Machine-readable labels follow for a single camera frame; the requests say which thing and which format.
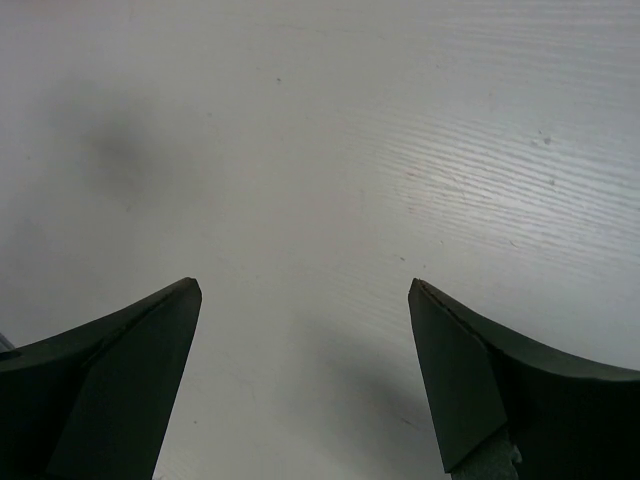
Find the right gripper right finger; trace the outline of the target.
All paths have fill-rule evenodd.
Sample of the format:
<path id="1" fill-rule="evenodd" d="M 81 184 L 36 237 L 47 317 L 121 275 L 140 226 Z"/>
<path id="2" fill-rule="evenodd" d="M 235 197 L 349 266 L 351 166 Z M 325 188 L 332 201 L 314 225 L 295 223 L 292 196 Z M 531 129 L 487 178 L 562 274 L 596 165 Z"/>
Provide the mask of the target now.
<path id="1" fill-rule="evenodd" d="M 424 280 L 411 327 L 444 471 L 454 479 L 635 479 L 639 374 L 562 352 Z"/>

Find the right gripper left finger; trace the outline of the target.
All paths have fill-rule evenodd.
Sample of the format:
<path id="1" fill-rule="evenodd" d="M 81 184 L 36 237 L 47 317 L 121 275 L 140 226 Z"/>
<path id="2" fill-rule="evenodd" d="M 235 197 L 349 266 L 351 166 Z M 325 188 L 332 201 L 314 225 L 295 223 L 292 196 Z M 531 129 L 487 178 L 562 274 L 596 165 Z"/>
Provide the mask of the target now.
<path id="1" fill-rule="evenodd" d="M 201 302 L 184 278 L 44 340 L 3 340 L 2 478 L 152 478 Z"/>

